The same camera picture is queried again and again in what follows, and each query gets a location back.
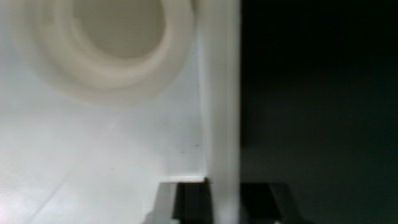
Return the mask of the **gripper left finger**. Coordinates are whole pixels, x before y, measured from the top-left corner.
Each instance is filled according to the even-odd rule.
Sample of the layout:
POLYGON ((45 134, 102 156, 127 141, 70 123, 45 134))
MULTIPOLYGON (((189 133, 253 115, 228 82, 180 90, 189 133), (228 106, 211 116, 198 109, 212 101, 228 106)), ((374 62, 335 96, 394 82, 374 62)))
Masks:
POLYGON ((214 224, 212 184, 205 177, 161 183, 141 224, 214 224))

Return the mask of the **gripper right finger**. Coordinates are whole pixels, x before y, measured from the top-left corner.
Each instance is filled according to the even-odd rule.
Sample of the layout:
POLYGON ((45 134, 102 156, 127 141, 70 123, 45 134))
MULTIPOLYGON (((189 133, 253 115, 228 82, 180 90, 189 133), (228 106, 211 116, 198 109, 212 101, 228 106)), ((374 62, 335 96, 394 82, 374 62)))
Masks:
POLYGON ((310 224, 285 183, 244 183, 241 206, 241 224, 310 224))

